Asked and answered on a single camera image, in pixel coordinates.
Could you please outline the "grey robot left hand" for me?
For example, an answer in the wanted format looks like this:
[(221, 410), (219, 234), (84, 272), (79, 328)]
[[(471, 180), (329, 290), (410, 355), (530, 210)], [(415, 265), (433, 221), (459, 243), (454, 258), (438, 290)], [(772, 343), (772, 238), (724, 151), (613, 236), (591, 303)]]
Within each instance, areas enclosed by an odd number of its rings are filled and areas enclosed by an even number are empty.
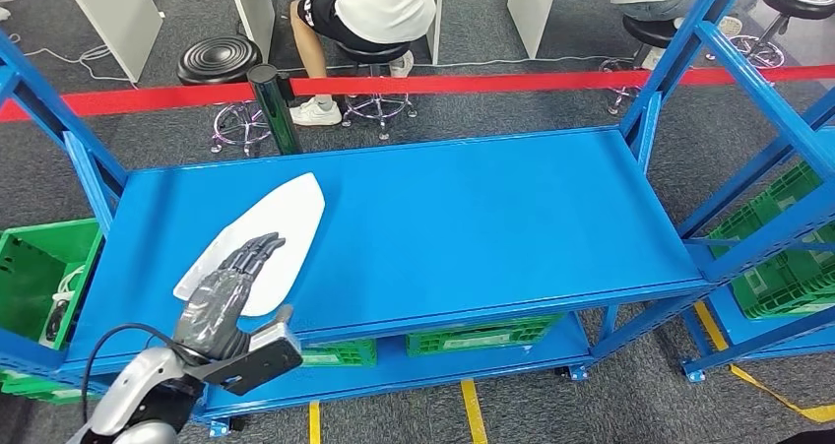
[(202, 279), (180, 315), (173, 340), (211, 360), (226, 360), (249, 352), (254, 336), (286, 320), (279, 312), (252, 333), (237, 326), (252, 285), (272, 254), (286, 243), (276, 232), (246, 241)]

